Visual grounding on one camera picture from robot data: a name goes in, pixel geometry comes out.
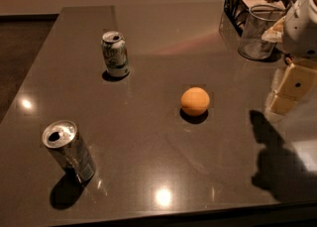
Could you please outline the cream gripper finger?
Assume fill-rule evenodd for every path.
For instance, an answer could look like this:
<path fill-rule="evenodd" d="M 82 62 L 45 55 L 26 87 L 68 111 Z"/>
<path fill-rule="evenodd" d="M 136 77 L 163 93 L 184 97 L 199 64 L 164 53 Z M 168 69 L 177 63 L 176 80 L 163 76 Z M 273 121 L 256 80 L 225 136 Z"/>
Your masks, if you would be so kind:
<path fill-rule="evenodd" d="M 275 71 L 267 109 L 277 115 L 285 115 L 316 85 L 317 61 L 295 59 L 287 67 Z"/>

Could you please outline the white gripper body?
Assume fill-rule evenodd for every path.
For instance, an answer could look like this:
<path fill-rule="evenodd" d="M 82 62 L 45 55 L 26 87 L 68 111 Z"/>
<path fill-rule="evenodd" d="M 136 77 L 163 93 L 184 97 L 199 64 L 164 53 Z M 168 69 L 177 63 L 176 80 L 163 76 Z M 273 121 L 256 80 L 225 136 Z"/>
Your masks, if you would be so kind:
<path fill-rule="evenodd" d="M 315 0 L 297 0 L 287 11 L 282 46 L 296 57 L 317 58 L 317 5 Z"/>

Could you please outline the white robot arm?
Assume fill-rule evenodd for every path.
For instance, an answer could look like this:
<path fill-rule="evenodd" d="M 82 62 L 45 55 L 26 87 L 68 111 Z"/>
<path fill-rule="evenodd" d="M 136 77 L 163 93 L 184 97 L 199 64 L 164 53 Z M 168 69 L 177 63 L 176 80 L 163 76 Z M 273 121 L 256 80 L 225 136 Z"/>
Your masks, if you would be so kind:
<path fill-rule="evenodd" d="M 281 43 L 288 65 L 276 73 L 267 109 L 285 115 L 317 81 L 317 0 L 296 0 L 262 39 Z"/>

